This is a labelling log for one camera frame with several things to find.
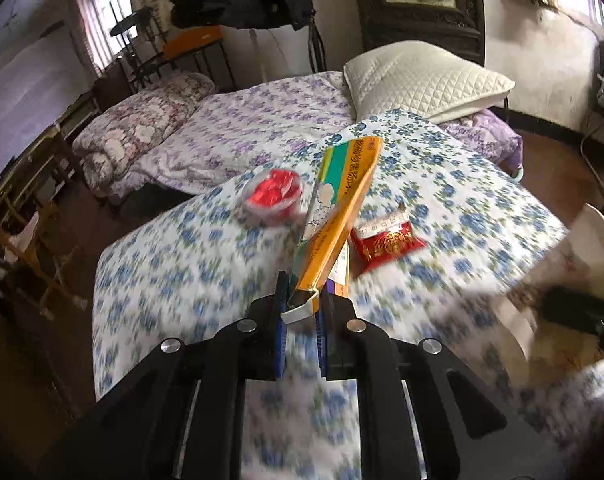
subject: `purple floral quilt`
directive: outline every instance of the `purple floral quilt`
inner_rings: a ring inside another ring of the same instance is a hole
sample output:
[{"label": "purple floral quilt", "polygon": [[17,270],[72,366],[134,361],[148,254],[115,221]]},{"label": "purple floral quilt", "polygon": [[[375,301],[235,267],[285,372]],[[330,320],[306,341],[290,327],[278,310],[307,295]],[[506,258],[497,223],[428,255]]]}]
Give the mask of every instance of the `purple floral quilt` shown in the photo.
[{"label": "purple floral quilt", "polygon": [[518,180],[523,176],[523,140],[490,110],[439,124],[447,134],[482,153],[494,164],[502,162]]},{"label": "purple floral quilt", "polygon": [[[256,166],[290,155],[355,122],[341,72],[263,83],[205,98],[171,137],[141,156],[110,193],[126,196],[147,182],[200,194]],[[440,124],[494,163],[521,168],[522,138],[490,111]]]}]

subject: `bed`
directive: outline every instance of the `bed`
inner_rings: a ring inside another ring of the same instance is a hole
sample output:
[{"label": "bed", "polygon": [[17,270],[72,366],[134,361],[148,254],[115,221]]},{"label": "bed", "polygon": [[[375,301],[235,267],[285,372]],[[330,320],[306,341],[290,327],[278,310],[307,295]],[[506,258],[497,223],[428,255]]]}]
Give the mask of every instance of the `bed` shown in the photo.
[{"label": "bed", "polygon": [[[96,271],[93,369],[103,396],[161,340],[211,337],[270,294],[288,269],[297,233],[251,224],[239,196],[273,165],[307,183],[327,146],[365,135],[384,139],[362,218],[409,208],[421,251],[360,276],[349,297],[359,317],[417,342],[436,336],[471,359],[477,373],[566,460],[604,416],[604,360],[552,386],[513,387],[479,335],[495,324],[488,300],[516,282],[562,238],[563,224],[511,177],[442,129],[394,110],[323,136],[291,155],[239,174],[108,247]],[[242,477],[358,478],[355,384],[319,377],[314,331],[291,330],[287,371],[277,383],[249,381]]]},{"label": "bed", "polygon": [[[184,112],[175,115],[172,131],[163,130],[161,143],[147,145],[148,149],[138,151],[139,156],[123,156],[128,148],[103,149],[108,138],[103,134],[104,124],[93,125],[101,129],[89,128],[76,140],[74,150],[83,156],[86,179],[96,192],[120,200],[144,184],[156,183],[189,194],[202,193],[356,120],[351,92],[341,72],[292,77],[228,94],[210,94],[212,86],[203,78],[190,77],[199,98],[196,104],[184,107],[186,111],[192,108],[192,115],[188,119]],[[134,96],[143,101],[136,106],[143,107],[148,96],[157,97],[174,81],[144,91],[142,99]],[[118,118],[122,113],[134,113],[130,106],[125,110],[118,111]],[[137,127],[139,121],[129,122]],[[112,127],[119,135],[121,123]],[[522,138],[491,111],[480,110],[441,127],[521,179]],[[140,140],[136,134],[130,137]],[[119,141],[109,138],[109,142]],[[120,170],[113,171],[111,166]]]}]

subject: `red candy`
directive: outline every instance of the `red candy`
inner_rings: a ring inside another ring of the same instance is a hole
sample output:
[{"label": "red candy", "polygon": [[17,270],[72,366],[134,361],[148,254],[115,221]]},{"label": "red candy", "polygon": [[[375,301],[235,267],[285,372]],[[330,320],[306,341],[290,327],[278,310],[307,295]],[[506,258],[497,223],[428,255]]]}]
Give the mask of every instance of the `red candy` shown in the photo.
[{"label": "red candy", "polygon": [[271,170],[269,176],[262,180],[248,197],[248,202],[259,207],[273,207],[289,200],[299,193],[297,174],[293,171]]}]

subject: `metal screw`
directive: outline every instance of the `metal screw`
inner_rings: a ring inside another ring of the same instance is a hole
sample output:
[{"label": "metal screw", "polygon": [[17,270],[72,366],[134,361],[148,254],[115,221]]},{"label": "metal screw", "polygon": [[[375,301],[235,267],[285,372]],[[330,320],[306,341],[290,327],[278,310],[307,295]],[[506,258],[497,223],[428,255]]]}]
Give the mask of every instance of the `metal screw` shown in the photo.
[{"label": "metal screw", "polygon": [[181,341],[179,339],[176,339],[175,337],[165,339],[160,345],[162,352],[164,352],[165,354],[173,354],[179,350],[179,347],[181,347]]},{"label": "metal screw", "polygon": [[349,319],[346,322],[346,328],[351,330],[351,332],[360,333],[367,329],[367,324],[361,319]]},{"label": "metal screw", "polygon": [[425,339],[422,348],[429,354],[439,354],[442,351],[442,344],[437,339]]},{"label": "metal screw", "polygon": [[253,319],[240,319],[237,322],[237,330],[244,333],[253,332],[258,328],[258,324]]}]

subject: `quilted pillow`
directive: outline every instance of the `quilted pillow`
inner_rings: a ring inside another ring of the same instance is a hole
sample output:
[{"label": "quilted pillow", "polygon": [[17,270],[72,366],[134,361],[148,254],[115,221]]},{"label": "quilted pillow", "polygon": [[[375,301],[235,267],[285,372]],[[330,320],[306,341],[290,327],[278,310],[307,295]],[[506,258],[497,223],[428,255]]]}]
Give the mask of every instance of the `quilted pillow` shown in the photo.
[{"label": "quilted pillow", "polygon": [[344,65],[357,120],[402,108],[439,124],[496,105],[515,83],[423,41],[400,41]]}]

